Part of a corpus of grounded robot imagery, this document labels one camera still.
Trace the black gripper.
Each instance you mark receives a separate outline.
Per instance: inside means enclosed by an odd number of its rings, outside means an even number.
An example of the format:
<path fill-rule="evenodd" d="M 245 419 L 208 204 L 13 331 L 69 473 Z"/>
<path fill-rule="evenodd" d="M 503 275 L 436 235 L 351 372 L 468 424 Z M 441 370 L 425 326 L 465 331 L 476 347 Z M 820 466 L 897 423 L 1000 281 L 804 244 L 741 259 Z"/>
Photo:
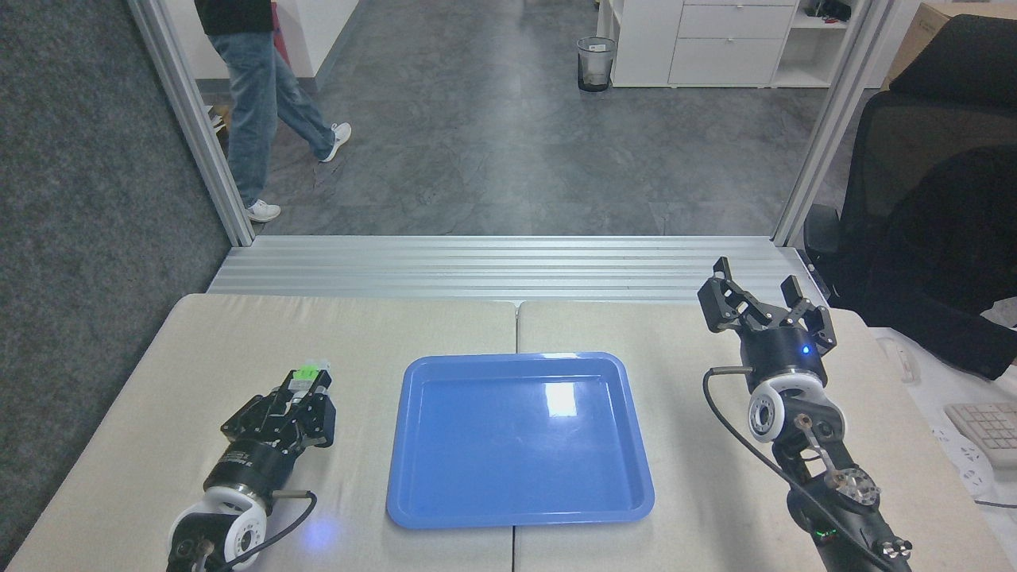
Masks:
<path fill-rule="evenodd" d="M 708 329 L 738 332 L 742 365 L 753 369 L 747 374 L 751 392 L 770 377 L 791 370 L 812 373 L 823 386 L 828 383 L 822 356 L 837 345 L 829 309 L 811 303 L 795 276 L 788 276 L 780 288 L 787 314 L 781 327 L 771 329 L 776 307 L 761 303 L 733 281 L 728 258 L 718 258 L 713 275 L 698 289 Z"/>
<path fill-rule="evenodd" d="M 302 448 L 334 442 L 330 386 L 327 370 L 295 370 L 295 391 L 286 381 L 266 396 L 252 397 L 222 424 L 231 443 L 203 488 L 236 489 L 264 504 L 275 502 L 273 493 L 286 485 Z M 294 402 L 295 416 L 290 416 Z"/>

